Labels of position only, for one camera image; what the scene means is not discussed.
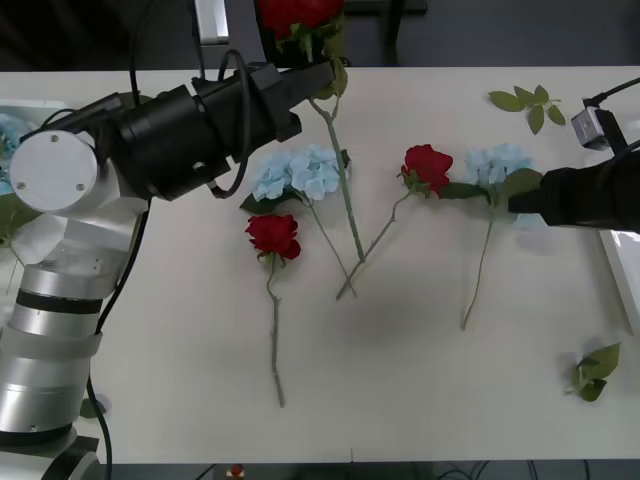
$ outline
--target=flower stem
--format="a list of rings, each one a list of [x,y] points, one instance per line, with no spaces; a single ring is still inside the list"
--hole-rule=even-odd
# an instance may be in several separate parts
[[[389,230],[389,227],[391,226],[391,224],[393,222],[396,221],[396,209],[398,208],[398,205],[400,205],[402,202],[404,202],[407,198],[409,198],[411,196],[413,192],[409,191],[409,193],[407,193],[404,197],[402,197],[400,200],[398,200],[396,203],[393,204],[393,210],[391,211],[391,218],[389,219],[389,221],[387,222],[387,224],[384,226],[384,228],[382,229],[382,231],[380,232],[380,234],[376,237],[376,239],[371,243],[371,246],[369,247],[369,250],[367,250],[367,253],[365,254],[365,259],[369,256],[369,254],[373,251],[373,249],[376,247],[376,245],[380,242],[380,239],[384,236],[385,233],[387,233],[387,230]],[[347,286],[349,285],[349,283],[352,281],[353,276],[356,274],[356,272],[358,271],[358,269],[360,268],[360,266],[364,263],[364,260],[360,260],[355,267],[353,267],[353,270],[351,270],[351,273],[349,274],[349,276],[347,277],[347,281],[345,282],[344,285],[342,285],[342,288],[340,289],[340,291],[338,292],[338,295],[336,295],[336,300],[340,300],[340,298],[342,297],[342,295],[344,294],[345,290],[347,289]]]
[[[342,260],[340,259],[340,255],[338,255],[338,251],[336,250],[336,247],[333,246],[333,243],[331,243],[331,240],[329,239],[329,235],[327,235],[327,232],[324,230],[324,227],[320,223],[320,218],[318,218],[318,214],[316,213],[316,209],[313,208],[313,200],[309,201],[309,210],[311,210],[311,213],[313,214],[313,218],[316,220],[316,223],[318,224],[318,227],[320,227],[320,231],[322,232],[322,235],[324,235],[324,238],[327,240],[327,243],[329,243],[329,246],[331,247],[331,250],[333,250],[333,254],[338,259],[338,263],[340,264],[340,268],[342,269],[342,273],[344,273],[344,276],[347,279],[347,285],[351,288],[351,291],[353,292],[353,296],[355,298],[358,298],[358,294],[356,293],[355,288],[353,288],[353,285],[351,284],[351,280],[349,279],[349,274],[347,273],[347,269],[344,268],[344,264],[342,263]]]
[[[344,159],[342,158],[342,152],[340,150],[340,144],[338,143],[338,137],[336,135],[336,130],[333,128],[333,119],[329,112],[325,112],[322,110],[313,99],[309,99],[309,103],[314,108],[316,112],[320,114],[320,116],[324,119],[327,124],[327,128],[329,129],[329,136],[331,137],[331,145],[333,146],[333,150],[336,153],[336,158],[338,160],[338,175],[340,175],[340,185],[342,186],[342,196],[344,197],[344,204],[347,208],[347,216],[349,218],[349,225],[351,227],[351,233],[353,234],[353,239],[356,244],[356,250],[358,251],[358,258],[360,262],[364,263],[365,254],[362,249],[362,244],[360,243],[360,235],[358,235],[358,228],[356,227],[356,220],[353,217],[353,209],[351,208],[351,197],[349,196],[349,184],[347,183],[347,174],[344,168]]]
[[[473,305],[476,303],[476,298],[478,298],[478,289],[480,288],[480,276],[482,275],[482,265],[484,263],[484,255],[487,253],[487,245],[489,245],[489,237],[491,236],[491,229],[493,228],[493,217],[489,220],[489,228],[487,229],[487,238],[484,240],[484,248],[482,249],[482,257],[480,257],[480,267],[478,268],[478,280],[476,282],[476,291],[473,294],[473,300],[471,300],[471,305],[469,305],[469,309],[467,310],[466,315],[464,316],[464,321],[462,322],[462,331],[467,328],[467,322],[469,321],[469,316],[471,315],[471,309]]]
[[[267,280],[267,292],[273,302],[273,327],[271,329],[271,373],[273,374],[273,380],[276,383],[276,390],[278,392],[278,403],[280,408],[284,407],[284,393],[282,392],[282,385],[280,384],[280,375],[278,374],[278,306],[280,305],[280,299],[276,297],[271,291],[271,280],[276,273],[276,265],[278,263],[276,254],[271,255],[271,275]]]

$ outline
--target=green leaf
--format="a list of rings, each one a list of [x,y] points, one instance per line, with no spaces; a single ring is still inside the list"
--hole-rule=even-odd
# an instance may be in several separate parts
[[[584,388],[578,392],[578,395],[586,402],[595,402],[606,386],[606,380],[596,379],[585,385]]]
[[[566,125],[567,120],[562,115],[562,112],[555,105],[551,105],[549,110],[547,110],[547,115],[549,116],[549,120],[551,120],[556,125]]]
[[[540,187],[543,175],[530,168],[521,168],[509,174],[502,186],[501,201],[508,200],[514,195],[531,192]]]
[[[542,105],[536,105],[529,110],[527,122],[529,122],[529,128],[531,128],[534,135],[537,135],[542,130],[542,125],[544,124],[544,108],[542,108]]]
[[[0,196],[0,239],[11,238],[21,226],[40,215],[22,203],[15,193]]]
[[[528,90],[520,87],[513,87],[513,90],[516,92],[516,96],[520,101],[527,107],[531,107],[534,103],[538,103],[536,96]]]
[[[590,353],[580,364],[585,377],[603,379],[613,373],[618,366],[619,358],[620,344],[616,343]]]
[[[571,384],[573,385],[575,392],[579,392],[584,387],[586,387],[587,384],[590,382],[591,382],[591,379],[585,378],[584,375],[582,374],[582,370],[580,366],[577,366],[576,368],[573,369],[573,373],[571,375]]]
[[[404,179],[405,186],[409,191],[414,193],[422,193],[425,198],[431,196],[431,190],[429,184],[423,183],[418,177],[418,173],[415,170],[411,170],[409,173],[400,172],[400,176]]]
[[[484,188],[469,183],[451,182],[440,189],[438,196],[449,199],[485,197],[489,201],[489,193]]]
[[[100,403],[99,400],[96,400],[98,402],[98,408],[100,409],[100,411],[104,414],[107,413],[107,409],[104,407],[104,405],[102,405],[102,403]],[[96,411],[93,409],[93,405],[91,404],[91,401],[88,398],[85,398],[84,400],[82,400],[82,406],[80,407],[80,416],[82,418],[87,418],[87,419],[91,419],[91,418],[96,418]]]
[[[524,103],[516,97],[507,92],[490,92],[489,98],[491,102],[500,110],[505,112],[521,112],[524,110]]]
[[[272,213],[278,205],[289,200],[297,200],[299,202],[300,197],[298,197],[292,191],[285,191],[280,197],[274,200],[263,198],[262,200],[258,201],[255,199],[253,194],[250,194],[244,200],[244,202],[242,202],[240,208],[252,215],[267,215],[269,213]]]
[[[534,95],[538,102],[546,103],[549,101],[549,92],[547,92],[542,85],[536,87]]]

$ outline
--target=light blue flower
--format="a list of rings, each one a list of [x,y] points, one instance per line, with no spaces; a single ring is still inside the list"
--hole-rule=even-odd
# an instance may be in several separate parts
[[[340,186],[338,161],[331,148],[309,145],[267,156],[258,173],[253,196],[275,199],[295,189],[312,200],[322,200]]]
[[[532,167],[533,159],[522,148],[505,143],[486,150],[470,150],[465,180],[486,188],[504,182],[516,170]]]
[[[9,168],[13,154],[20,145],[20,137],[32,130],[27,122],[0,113],[0,195],[13,192],[9,183]]]

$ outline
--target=red flower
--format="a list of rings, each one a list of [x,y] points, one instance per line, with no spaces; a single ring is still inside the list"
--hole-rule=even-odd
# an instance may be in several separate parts
[[[438,193],[449,185],[447,170],[453,165],[453,158],[436,152],[431,145],[416,145],[407,150],[402,173],[416,172],[422,183],[429,184],[429,190]]]
[[[320,27],[342,9],[344,0],[259,0],[264,26],[278,39],[291,36],[291,25]]]
[[[293,219],[293,215],[263,215],[251,217],[245,231],[253,237],[251,243],[258,250],[277,253],[293,260],[300,255],[300,244],[295,240],[297,229],[298,222]]]

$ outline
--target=table surface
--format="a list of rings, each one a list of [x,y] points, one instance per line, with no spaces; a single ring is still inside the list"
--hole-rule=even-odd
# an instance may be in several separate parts
[[[337,122],[354,162],[354,210],[365,244],[405,187],[395,177],[408,147],[431,143],[455,159],[469,148],[521,145],[537,167],[581,166],[592,154],[570,127],[547,121],[533,136],[523,114],[487,92],[544,85],[565,115],[640,68],[357,69]],[[143,93],[194,72],[144,72]],[[129,90],[126,72],[0,74],[0,97],[90,102]],[[607,104],[624,122],[640,89]],[[267,151],[328,144],[308,106],[304,132]],[[640,349],[593,231],[494,230],[469,328],[487,229],[482,201],[412,198],[336,303],[341,272],[312,217],[296,207],[301,256],[277,275],[282,297],[279,409],[269,369],[268,272],[244,233],[248,193],[216,200],[202,188],[154,201],[133,275],[93,362],[119,463],[347,462],[637,458]],[[356,262],[342,199],[319,207],[347,265]],[[565,395],[585,352],[622,341],[620,366],[601,399]],[[100,437],[80,420],[81,434]]]

